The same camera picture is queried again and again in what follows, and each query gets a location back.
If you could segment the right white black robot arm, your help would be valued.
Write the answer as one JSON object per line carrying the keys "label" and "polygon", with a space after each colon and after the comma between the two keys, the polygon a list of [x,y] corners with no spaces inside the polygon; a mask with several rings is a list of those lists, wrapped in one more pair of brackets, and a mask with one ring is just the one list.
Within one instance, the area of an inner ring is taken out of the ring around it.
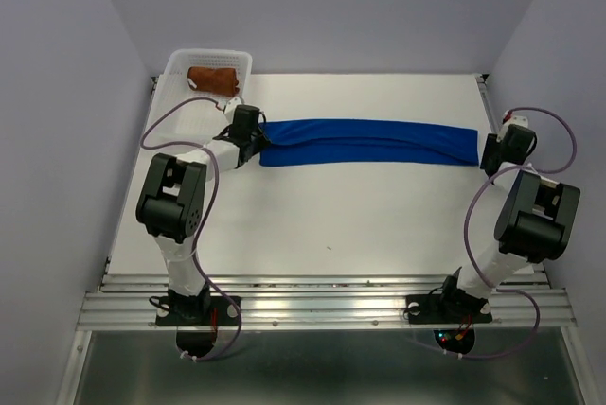
{"label": "right white black robot arm", "polygon": [[519,270],[557,260],[571,238],[581,191],[533,170],[527,160],[538,143],[527,119],[515,116],[487,137],[480,168],[487,185],[507,192],[497,217],[494,244],[449,275],[436,297],[438,314],[471,323],[488,310],[494,289]]}

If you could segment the brown microfiber towel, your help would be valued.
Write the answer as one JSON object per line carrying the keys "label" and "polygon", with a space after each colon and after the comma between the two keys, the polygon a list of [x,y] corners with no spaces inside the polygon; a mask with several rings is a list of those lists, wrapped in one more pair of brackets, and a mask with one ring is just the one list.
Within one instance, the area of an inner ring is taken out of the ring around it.
{"label": "brown microfiber towel", "polygon": [[240,83],[235,68],[190,67],[187,83],[193,91],[235,97],[240,93]]}

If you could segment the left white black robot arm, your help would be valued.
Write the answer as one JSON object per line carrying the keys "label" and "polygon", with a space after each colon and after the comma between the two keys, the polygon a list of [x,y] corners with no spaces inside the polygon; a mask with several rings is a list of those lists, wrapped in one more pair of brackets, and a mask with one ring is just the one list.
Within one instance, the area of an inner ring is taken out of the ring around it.
{"label": "left white black robot arm", "polygon": [[[177,108],[198,100],[190,98]],[[148,142],[152,131],[177,108],[161,115],[140,140],[140,148],[154,156],[135,217],[158,245],[169,275],[167,294],[150,299],[160,326],[197,326],[211,321],[211,284],[201,272],[196,254],[201,230],[218,196],[220,175],[243,166],[270,145],[260,108],[238,97],[224,106],[210,97],[201,100],[213,103],[228,122],[209,141]]]}

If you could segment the blue microfiber towel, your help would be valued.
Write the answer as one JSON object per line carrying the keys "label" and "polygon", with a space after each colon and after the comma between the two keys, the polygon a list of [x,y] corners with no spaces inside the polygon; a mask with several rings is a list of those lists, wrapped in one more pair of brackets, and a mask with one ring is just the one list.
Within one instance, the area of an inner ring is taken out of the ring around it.
{"label": "blue microfiber towel", "polygon": [[339,163],[415,163],[477,167],[478,131],[437,124],[371,119],[269,122],[263,167]]}

